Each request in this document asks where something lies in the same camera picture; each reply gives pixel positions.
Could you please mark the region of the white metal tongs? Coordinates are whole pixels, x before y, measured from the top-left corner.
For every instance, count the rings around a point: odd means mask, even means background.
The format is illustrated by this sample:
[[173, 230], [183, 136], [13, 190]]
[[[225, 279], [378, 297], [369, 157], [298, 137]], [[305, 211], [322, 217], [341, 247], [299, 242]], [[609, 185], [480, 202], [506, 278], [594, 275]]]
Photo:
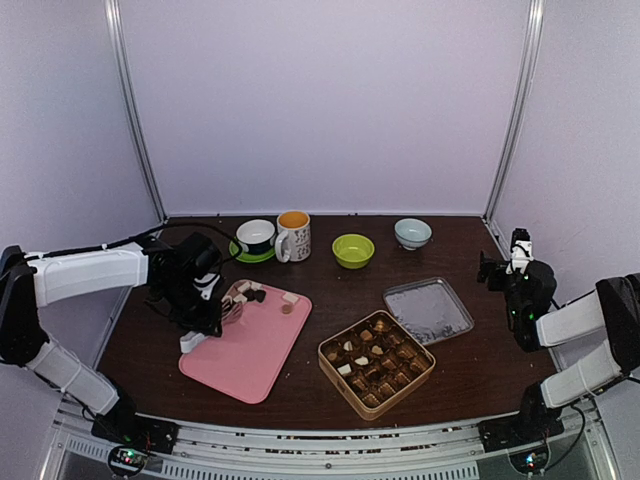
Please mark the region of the white metal tongs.
[[220, 307], [218, 308], [219, 312], [214, 315], [214, 322], [210, 328], [210, 333], [205, 333], [202, 329], [191, 330], [180, 338], [180, 350], [183, 354], [194, 350], [208, 337], [221, 337], [225, 326], [231, 325], [241, 318], [246, 304], [236, 304], [233, 298], [234, 297], [229, 295], [225, 295], [222, 298]]

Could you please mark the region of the bear print tin lid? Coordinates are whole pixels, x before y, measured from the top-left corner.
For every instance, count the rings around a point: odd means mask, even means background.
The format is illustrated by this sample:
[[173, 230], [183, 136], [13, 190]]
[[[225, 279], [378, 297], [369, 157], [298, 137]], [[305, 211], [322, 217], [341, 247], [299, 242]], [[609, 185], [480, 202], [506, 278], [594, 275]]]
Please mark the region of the bear print tin lid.
[[474, 321], [451, 285], [441, 277], [387, 288], [391, 315], [423, 346], [470, 332]]

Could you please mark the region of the gold chocolate tin box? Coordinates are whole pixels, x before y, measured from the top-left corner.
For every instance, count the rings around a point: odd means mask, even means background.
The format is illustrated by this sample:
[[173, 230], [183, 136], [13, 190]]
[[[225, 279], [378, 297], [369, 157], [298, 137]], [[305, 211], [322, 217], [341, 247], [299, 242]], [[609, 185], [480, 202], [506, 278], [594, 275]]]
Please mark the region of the gold chocolate tin box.
[[[346, 341], [351, 349], [343, 349]], [[365, 421], [373, 421], [423, 385], [436, 367], [436, 358], [392, 315], [378, 310], [321, 342], [321, 370]], [[366, 356], [369, 364], [354, 360]], [[342, 376], [338, 368], [349, 365]]]

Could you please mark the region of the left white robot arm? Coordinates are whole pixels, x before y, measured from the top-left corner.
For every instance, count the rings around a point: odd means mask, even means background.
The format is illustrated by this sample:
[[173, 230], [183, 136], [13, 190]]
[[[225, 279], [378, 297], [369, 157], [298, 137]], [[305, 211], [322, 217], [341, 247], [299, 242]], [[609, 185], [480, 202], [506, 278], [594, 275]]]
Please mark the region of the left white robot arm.
[[113, 300], [147, 289], [151, 303], [166, 302], [167, 318], [204, 335], [221, 332], [221, 307], [213, 296], [222, 255], [207, 236], [193, 233], [176, 245], [155, 235], [83, 249], [27, 253], [19, 246], [1, 254], [1, 360], [27, 369], [78, 401], [123, 444], [144, 433], [129, 396], [65, 348], [40, 319], [71, 303]]

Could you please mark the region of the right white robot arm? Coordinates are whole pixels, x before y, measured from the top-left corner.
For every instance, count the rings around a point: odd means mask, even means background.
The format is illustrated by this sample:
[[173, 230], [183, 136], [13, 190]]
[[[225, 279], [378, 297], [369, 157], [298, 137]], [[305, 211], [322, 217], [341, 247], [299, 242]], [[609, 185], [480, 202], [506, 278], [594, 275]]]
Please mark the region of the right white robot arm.
[[519, 440], [535, 440], [564, 407], [630, 377], [639, 368], [638, 274], [600, 280], [590, 292], [551, 310], [557, 286], [554, 271], [533, 258], [528, 243], [520, 242], [508, 261], [481, 253], [477, 281], [503, 293], [508, 329], [526, 352], [606, 331], [605, 340], [593, 351], [527, 387], [511, 421]]

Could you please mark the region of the green saucer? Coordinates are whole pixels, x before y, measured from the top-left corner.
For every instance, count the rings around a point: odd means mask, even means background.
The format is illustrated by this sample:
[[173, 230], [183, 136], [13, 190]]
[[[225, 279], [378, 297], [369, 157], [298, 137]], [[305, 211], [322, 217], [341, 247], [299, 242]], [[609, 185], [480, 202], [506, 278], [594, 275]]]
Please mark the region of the green saucer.
[[229, 242], [228, 251], [230, 258], [245, 264], [258, 264], [265, 262], [275, 256], [274, 249], [275, 238], [269, 240], [269, 249], [261, 254], [250, 254], [248, 252], [240, 251], [239, 242], [236, 237]]

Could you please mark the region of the pink plastic tray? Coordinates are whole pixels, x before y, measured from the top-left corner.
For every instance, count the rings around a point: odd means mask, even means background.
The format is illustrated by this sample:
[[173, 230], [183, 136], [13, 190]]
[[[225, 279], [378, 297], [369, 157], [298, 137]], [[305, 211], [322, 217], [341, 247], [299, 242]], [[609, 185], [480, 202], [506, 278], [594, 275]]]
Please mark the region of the pink plastic tray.
[[[269, 395], [313, 305], [299, 293], [295, 305], [282, 296], [288, 291], [242, 279], [225, 295], [242, 293], [248, 298], [241, 318], [223, 328], [219, 338], [208, 337], [183, 354], [179, 370], [186, 377], [247, 404], [258, 404]], [[290, 305], [289, 315], [281, 307]]]

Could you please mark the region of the pale blue ceramic bowl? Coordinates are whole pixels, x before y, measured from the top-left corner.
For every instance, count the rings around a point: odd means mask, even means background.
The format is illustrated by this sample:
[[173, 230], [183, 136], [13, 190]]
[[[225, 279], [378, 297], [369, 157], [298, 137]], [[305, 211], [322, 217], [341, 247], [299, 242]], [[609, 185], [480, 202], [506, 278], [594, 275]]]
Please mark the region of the pale blue ceramic bowl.
[[394, 225], [398, 243], [408, 251], [415, 251], [427, 244], [432, 237], [432, 228], [417, 218], [403, 218]]

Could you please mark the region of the white dark blue bowl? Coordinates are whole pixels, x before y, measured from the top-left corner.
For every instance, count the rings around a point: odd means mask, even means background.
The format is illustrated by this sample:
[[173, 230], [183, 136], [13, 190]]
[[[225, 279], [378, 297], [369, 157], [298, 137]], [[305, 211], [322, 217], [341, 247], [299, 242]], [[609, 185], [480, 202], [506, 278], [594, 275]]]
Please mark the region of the white dark blue bowl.
[[275, 243], [276, 227], [271, 221], [253, 219], [241, 224], [236, 230], [236, 239], [242, 251], [250, 255], [268, 252]]

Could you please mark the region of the lime green bowl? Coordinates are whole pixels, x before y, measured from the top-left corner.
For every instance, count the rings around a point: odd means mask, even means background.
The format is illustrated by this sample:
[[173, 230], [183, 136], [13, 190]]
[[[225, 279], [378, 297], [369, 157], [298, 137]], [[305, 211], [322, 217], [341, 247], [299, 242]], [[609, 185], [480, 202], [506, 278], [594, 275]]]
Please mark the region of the lime green bowl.
[[375, 253], [375, 245], [366, 236], [344, 234], [333, 241], [332, 253], [341, 267], [356, 270], [369, 264]]

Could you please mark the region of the left circuit board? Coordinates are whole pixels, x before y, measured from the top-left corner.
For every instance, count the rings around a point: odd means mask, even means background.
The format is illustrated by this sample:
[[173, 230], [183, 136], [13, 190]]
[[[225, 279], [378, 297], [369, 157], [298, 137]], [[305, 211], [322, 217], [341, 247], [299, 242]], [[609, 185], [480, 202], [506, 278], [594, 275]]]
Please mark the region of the left circuit board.
[[107, 456], [107, 466], [111, 472], [120, 477], [131, 477], [141, 473], [150, 458], [148, 452], [132, 447], [118, 445], [113, 447]]

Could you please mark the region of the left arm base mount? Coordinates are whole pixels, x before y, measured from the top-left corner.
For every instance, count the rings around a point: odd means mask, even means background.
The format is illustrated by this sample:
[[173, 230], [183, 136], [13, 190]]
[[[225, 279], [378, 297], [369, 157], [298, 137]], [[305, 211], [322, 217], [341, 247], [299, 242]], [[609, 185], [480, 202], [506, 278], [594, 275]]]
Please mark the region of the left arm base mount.
[[170, 421], [134, 415], [124, 420], [97, 415], [91, 434], [139, 451], [171, 454], [179, 426]]

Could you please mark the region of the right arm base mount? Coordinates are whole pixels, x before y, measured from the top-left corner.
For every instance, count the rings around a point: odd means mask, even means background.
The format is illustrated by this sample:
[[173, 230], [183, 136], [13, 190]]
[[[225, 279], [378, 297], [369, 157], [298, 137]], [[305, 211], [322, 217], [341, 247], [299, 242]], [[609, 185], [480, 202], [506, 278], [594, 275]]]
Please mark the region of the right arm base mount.
[[564, 432], [559, 419], [536, 423], [521, 419], [519, 414], [484, 420], [477, 428], [486, 453], [543, 442]]

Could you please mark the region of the right aluminium frame post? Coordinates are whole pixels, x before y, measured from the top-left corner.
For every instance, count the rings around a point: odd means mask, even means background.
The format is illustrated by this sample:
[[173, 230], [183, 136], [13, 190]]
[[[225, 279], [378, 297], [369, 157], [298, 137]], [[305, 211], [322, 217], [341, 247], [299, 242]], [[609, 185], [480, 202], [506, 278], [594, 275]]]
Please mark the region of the right aluminium frame post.
[[545, 4], [544, 0], [531, 0], [529, 2], [528, 21], [511, 113], [507, 123], [498, 168], [483, 215], [483, 219], [489, 225], [494, 222], [523, 125], [527, 99], [533, 84], [541, 47]]

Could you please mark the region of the aluminium frame post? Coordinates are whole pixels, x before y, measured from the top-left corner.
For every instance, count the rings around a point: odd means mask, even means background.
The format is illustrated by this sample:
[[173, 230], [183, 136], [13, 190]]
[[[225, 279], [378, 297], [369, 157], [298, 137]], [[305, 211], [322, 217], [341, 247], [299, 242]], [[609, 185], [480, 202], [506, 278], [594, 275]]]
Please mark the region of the aluminium frame post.
[[541, 47], [545, 4], [544, 0], [531, 0], [529, 2], [528, 21], [511, 113], [507, 123], [498, 168], [483, 215], [483, 219], [489, 225], [494, 222], [523, 125], [527, 99], [533, 84]]
[[125, 44], [120, 2], [117, 0], [106, 0], [104, 7], [126, 112], [127, 125], [131, 134], [136, 159], [141, 169], [143, 182], [155, 215], [160, 223], [164, 223], [168, 219], [168, 215], [161, 199], [158, 183], [149, 157], [141, 117], [135, 98]]

